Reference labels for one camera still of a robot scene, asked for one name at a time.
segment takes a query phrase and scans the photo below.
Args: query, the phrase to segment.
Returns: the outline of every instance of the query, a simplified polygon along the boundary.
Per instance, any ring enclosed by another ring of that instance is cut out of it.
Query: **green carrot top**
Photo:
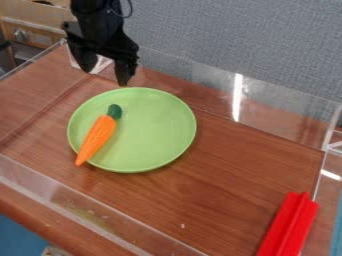
[[[107,115],[111,116],[115,120],[120,119],[123,116],[123,109],[118,104],[112,104],[108,107]]]

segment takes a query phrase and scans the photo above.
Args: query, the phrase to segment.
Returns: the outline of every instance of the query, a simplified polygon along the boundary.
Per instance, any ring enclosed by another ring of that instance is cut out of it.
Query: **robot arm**
[[[119,85],[127,85],[138,66],[138,44],[123,31],[120,0],[71,0],[78,22],[64,22],[71,53],[84,72],[98,63],[98,54],[115,62]]]

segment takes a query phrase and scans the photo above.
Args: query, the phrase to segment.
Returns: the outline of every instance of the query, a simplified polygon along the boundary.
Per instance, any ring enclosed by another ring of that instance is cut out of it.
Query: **green plate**
[[[195,116],[179,98],[147,88],[106,92],[79,107],[68,123],[68,141],[75,152],[96,118],[114,103],[120,105],[123,117],[115,135],[88,163],[108,171],[135,173],[173,162],[194,140]]]

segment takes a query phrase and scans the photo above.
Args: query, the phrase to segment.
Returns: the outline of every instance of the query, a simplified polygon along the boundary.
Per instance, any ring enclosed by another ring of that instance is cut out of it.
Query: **red object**
[[[257,255],[298,256],[317,211],[318,204],[310,200],[309,193],[298,195],[290,192]]]

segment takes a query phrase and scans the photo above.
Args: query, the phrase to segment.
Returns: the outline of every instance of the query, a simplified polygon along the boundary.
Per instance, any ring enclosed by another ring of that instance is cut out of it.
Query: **orange carrot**
[[[75,161],[76,166],[80,166],[95,155],[111,138],[116,129],[116,120],[120,119],[122,113],[120,106],[112,104],[108,107],[107,115],[98,118],[83,141]]]

